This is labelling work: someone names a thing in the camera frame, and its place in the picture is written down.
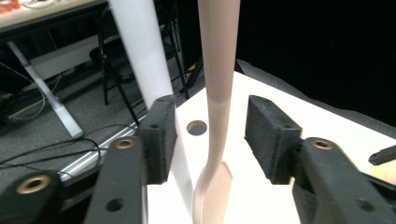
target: white platform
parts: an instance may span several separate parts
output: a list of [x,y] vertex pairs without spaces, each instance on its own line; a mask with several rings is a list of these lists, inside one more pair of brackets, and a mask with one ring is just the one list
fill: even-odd
[[[368,162],[372,153],[396,144],[395,139],[235,73],[230,128],[224,155],[233,174],[225,223],[300,223],[291,186],[271,185],[244,139],[250,94],[276,103],[304,129],[303,139],[321,137],[337,143],[364,173],[370,173],[372,169]],[[206,111],[205,90],[177,109],[179,138],[172,174],[166,184],[148,186],[148,223],[191,223],[188,212],[191,208],[186,208],[180,192],[184,194],[184,202],[190,204],[192,186],[205,166],[208,134],[193,136],[187,133],[186,127],[196,119],[207,124]]]

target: black plastic part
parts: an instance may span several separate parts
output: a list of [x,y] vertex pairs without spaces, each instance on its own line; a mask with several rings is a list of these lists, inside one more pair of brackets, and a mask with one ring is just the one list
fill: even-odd
[[136,133],[145,146],[148,163],[147,184],[167,181],[177,139],[173,95],[157,99]]
[[[19,193],[17,188],[31,178],[48,179],[48,185],[31,193]],[[26,191],[44,181],[32,181]],[[54,223],[64,201],[62,182],[56,172],[34,172],[11,184],[0,197],[0,223]]]
[[372,165],[381,165],[388,161],[396,160],[396,146],[387,147],[371,155],[369,162]]
[[294,155],[296,165],[304,167],[306,180],[310,182],[318,204],[313,211],[306,203],[306,198],[310,197],[307,194],[311,192],[293,189],[294,200],[303,222],[396,222],[395,213],[388,202],[335,143],[320,138],[308,138],[301,150],[294,151]]
[[289,184],[290,152],[301,143],[301,128],[273,102],[250,95],[245,138],[273,184]]
[[138,137],[122,137],[111,144],[96,180],[85,224],[145,223],[147,172],[143,151]]

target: mounting hole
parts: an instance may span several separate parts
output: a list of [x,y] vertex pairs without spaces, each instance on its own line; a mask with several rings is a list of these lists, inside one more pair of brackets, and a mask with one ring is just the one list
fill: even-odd
[[206,133],[207,125],[201,120],[193,120],[187,125],[187,132],[194,136]]
[[109,212],[117,212],[123,207],[123,199],[113,199],[107,203],[106,209]]
[[118,149],[125,149],[125,148],[130,148],[134,146],[134,140],[132,139],[124,139],[124,140],[120,140],[117,144],[116,144],[116,148]]
[[30,194],[46,188],[50,184],[50,177],[47,175],[38,175],[26,179],[17,187],[19,194]]
[[367,202],[367,200],[365,200],[364,198],[358,198],[356,200],[356,203],[358,204],[358,207],[361,208],[362,210],[366,211],[366,212],[374,212],[375,207],[370,204],[369,202]]
[[312,145],[320,149],[332,149],[332,144],[323,140],[316,140]]

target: table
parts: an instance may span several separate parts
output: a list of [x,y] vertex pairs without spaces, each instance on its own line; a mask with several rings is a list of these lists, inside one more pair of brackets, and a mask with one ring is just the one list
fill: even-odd
[[70,115],[66,107],[52,94],[42,77],[37,73],[31,63],[26,60],[13,39],[29,35],[38,30],[49,29],[61,23],[77,18],[90,16],[100,12],[106,0],[69,0],[57,1],[50,7],[42,9],[29,9],[21,7],[0,15],[0,43],[7,43],[15,53],[28,74],[32,77],[38,88],[49,99],[49,104],[70,133],[72,138],[79,138],[83,131]]
[[[303,128],[303,139],[321,137],[338,144],[364,173],[374,173],[375,168],[368,162],[372,153],[396,144],[395,139],[384,134],[234,73],[230,126],[223,157],[233,182],[224,223],[300,223],[291,186],[271,185],[244,139],[250,94],[265,97],[285,111]],[[149,223],[191,223],[193,186],[205,166],[208,151],[207,132],[194,136],[186,130],[193,120],[208,124],[205,89],[177,109],[178,139],[168,182],[148,186]]]

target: table leg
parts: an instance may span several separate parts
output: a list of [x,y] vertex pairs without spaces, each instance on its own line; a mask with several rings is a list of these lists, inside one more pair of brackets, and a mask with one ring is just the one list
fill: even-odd
[[84,134],[84,132],[78,126],[78,124],[73,119],[73,117],[70,115],[66,107],[52,94],[50,88],[38,75],[38,73],[35,71],[33,66],[26,60],[26,58],[23,56],[23,54],[15,45],[15,43],[13,41],[9,41],[7,42],[7,44],[14,52],[14,54],[18,57],[18,59],[21,62],[21,65],[24,67],[24,69],[33,79],[35,84],[37,84],[38,88],[42,90],[46,95],[46,97],[49,99],[49,104],[52,106],[53,111],[55,111],[56,115],[59,117],[62,124],[64,125],[66,130],[70,133],[72,138],[80,138]]

